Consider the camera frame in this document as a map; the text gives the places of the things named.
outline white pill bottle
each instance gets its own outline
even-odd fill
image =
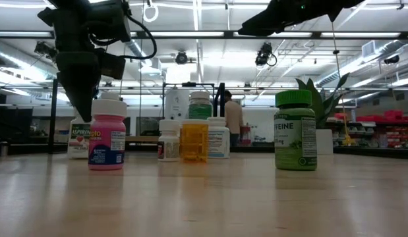
[[[211,117],[208,131],[208,158],[227,159],[230,157],[230,130],[225,127],[225,118]]]

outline pill bottle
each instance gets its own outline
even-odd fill
[[[230,130],[225,127],[225,118],[208,118],[208,158],[226,159],[230,156]]]
[[[187,119],[182,122],[181,159],[185,163],[207,163],[209,122]]]
[[[126,140],[123,120],[126,115],[127,105],[117,94],[102,93],[100,99],[92,102],[90,169],[110,171],[123,168]]]
[[[276,167],[291,171],[314,171],[317,166],[316,121],[312,94],[291,90],[276,95],[274,144]]]
[[[69,159],[87,159],[90,143],[90,123],[84,122],[78,111],[74,110],[75,119],[69,128],[67,156]]]
[[[179,121],[160,121],[161,136],[158,138],[158,161],[180,161],[179,129]]]
[[[212,116],[210,93],[192,92],[189,100],[189,119],[208,119]]]

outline person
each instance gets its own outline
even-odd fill
[[[241,127],[243,127],[242,107],[231,100],[231,93],[227,90],[224,92],[224,101],[226,127],[230,129],[230,146],[235,147],[239,142]]]

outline green supplement bottle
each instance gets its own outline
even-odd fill
[[[276,95],[274,143],[276,167],[290,171],[314,171],[316,158],[316,121],[312,94],[308,90],[291,90]]]

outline plant leaf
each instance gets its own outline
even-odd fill
[[[344,85],[344,83],[346,83],[347,78],[349,77],[349,75],[350,75],[350,72],[340,78],[340,81],[338,81],[338,84],[337,84],[337,87],[335,88],[334,93],[335,93],[338,89],[340,89],[340,87],[342,87],[342,86]]]
[[[312,79],[309,79],[306,89],[312,94],[312,106],[310,107],[315,112],[316,121],[325,115],[324,104],[322,103],[322,98],[318,90],[315,88]]]
[[[320,95],[321,95],[322,101],[325,101],[326,100],[326,94],[325,94],[325,90],[323,88],[321,89]]]
[[[296,82],[299,85],[299,90],[306,90],[306,84],[301,79],[297,79],[297,78],[295,78],[295,79],[296,79]]]
[[[331,115],[331,112],[334,111],[335,107],[338,105],[338,103],[339,103],[339,101],[341,99],[341,96],[342,95],[340,95],[339,97],[337,97],[335,99],[333,99],[332,96],[330,98],[328,98],[328,99],[331,99],[331,102],[327,107],[325,107],[326,108],[325,115],[323,117],[321,117],[319,120],[316,121],[316,129],[323,129],[325,127],[325,123],[326,123],[328,117]]]

